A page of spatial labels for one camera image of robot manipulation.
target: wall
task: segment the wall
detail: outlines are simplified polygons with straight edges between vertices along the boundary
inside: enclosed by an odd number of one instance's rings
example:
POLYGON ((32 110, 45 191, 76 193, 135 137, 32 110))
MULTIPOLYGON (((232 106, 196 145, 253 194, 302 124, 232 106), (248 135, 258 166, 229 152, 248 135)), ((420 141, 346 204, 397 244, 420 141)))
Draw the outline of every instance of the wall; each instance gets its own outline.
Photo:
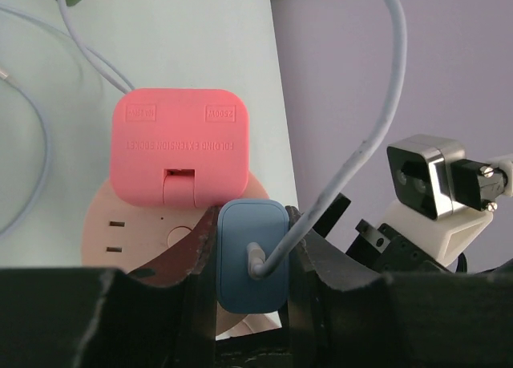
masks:
MULTIPOLYGON (((416 133, 454 138, 473 160, 513 152, 511 0, 402 0, 409 27, 406 83, 385 144, 416 133)), ((382 0, 274 0, 300 208, 369 134, 390 74, 390 17, 382 0)), ((361 218, 394 198, 385 145, 344 193, 353 200, 330 235, 340 249, 361 218)), ((513 201, 466 251, 470 270, 513 257, 513 201)))

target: round button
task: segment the round button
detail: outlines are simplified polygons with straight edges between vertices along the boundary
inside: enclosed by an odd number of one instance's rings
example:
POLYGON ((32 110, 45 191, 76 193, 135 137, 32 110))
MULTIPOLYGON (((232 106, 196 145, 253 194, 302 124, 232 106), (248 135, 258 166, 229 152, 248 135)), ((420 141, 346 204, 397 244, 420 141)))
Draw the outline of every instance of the round button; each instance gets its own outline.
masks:
POLYGON ((186 228, 185 226, 179 226, 178 228, 174 228, 168 234, 168 247, 171 248, 174 244, 176 244, 182 238, 187 236, 190 232, 191 229, 186 228))

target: black cable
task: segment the black cable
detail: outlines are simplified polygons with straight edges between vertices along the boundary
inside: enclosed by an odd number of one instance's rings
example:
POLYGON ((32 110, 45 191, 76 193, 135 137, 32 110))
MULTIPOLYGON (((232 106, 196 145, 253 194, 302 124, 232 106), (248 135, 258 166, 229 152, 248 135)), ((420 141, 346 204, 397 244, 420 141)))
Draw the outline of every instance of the black cable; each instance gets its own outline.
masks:
POLYGON ((458 265, 456 266, 457 273, 466 273, 468 270, 468 262, 465 253, 461 253, 458 256, 458 265))

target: screw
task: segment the screw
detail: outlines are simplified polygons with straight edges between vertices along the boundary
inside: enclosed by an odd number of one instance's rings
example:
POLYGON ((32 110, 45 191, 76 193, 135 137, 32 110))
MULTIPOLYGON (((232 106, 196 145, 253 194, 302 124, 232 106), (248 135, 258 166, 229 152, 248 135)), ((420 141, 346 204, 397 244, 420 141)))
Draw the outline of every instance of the screw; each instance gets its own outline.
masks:
POLYGON ((494 175, 494 169, 489 166, 483 166, 479 169, 482 176, 485 176, 486 178, 490 178, 494 175))
POLYGON ((485 206, 486 210, 488 212, 494 212, 497 210, 497 203, 496 202, 489 202, 486 206, 485 206))

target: white cable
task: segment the white cable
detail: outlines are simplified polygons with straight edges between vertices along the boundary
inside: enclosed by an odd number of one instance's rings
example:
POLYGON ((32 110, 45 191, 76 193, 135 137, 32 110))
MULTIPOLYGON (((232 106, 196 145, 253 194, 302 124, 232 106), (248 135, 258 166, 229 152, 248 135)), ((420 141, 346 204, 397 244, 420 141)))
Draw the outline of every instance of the white cable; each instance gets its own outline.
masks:
MULTIPOLYGON (((8 13, 11 15, 15 15, 36 25, 48 27, 49 29, 52 29, 53 31, 73 40, 73 38, 66 31, 59 29, 56 25, 52 25, 44 19, 38 18, 32 14, 28 14, 25 11, 15 9, 3 3, 0 3, 0 11, 3 11, 4 13, 8 13)), ((125 75, 123 75, 123 73, 121 73, 112 63, 110 63, 106 58, 104 58, 98 51, 89 46, 86 46, 86 49, 88 49, 96 58, 105 63, 108 67, 110 67, 112 71, 114 71, 127 84, 127 86, 131 90, 135 89, 131 81, 125 75)))
POLYGON ((87 59, 87 61, 108 81, 117 88, 119 91, 123 93, 128 93, 129 90, 125 86, 123 86, 121 83, 116 81, 114 78, 111 77, 98 63, 95 62, 95 60, 90 56, 89 51, 87 49, 86 44, 80 37, 79 33, 73 26, 73 23, 71 22, 71 17, 69 14, 69 10, 66 4, 66 0, 57 0, 57 3, 59 4, 59 11, 61 12, 61 16, 63 17, 64 24, 66 25, 67 30, 70 33, 71 38, 73 41, 75 41, 75 44, 79 48, 79 50, 82 52, 83 56, 87 59))
POLYGON ((44 157, 43 164, 41 167, 41 171, 39 172, 38 179, 30 194, 29 199, 23 205, 22 209, 14 216, 14 218, 4 227, 0 229, 0 240, 9 236, 18 226, 19 224, 25 220, 26 216, 30 213, 30 210, 34 207, 37 202, 39 196, 43 188, 46 185, 46 179, 48 178, 48 172, 50 171, 50 163, 51 163, 51 141, 49 134, 48 122, 46 121, 46 116, 42 112, 42 110, 38 107, 38 104, 26 93, 22 87, 20 87, 13 79, 9 76, 9 74, 0 68, 0 79, 3 79, 5 82, 9 83, 15 90, 17 90, 23 98, 34 108, 35 114, 39 119, 39 123, 42 129, 42 139, 44 142, 44 157))
POLYGON ((351 180, 354 174, 374 154, 388 132, 401 98, 402 84, 406 72, 406 18, 399 0, 383 0, 388 7, 394 30, 394 57, 392 72, 382 112, 367 140, 342 165, 333 179, 326 185, 313 206, 301 216, 274 249, 267 261, 249 260, 249 271, 255 279, 265 278, 287 257, 292 249, 309 232, 331 205, 337 194, 351 180))

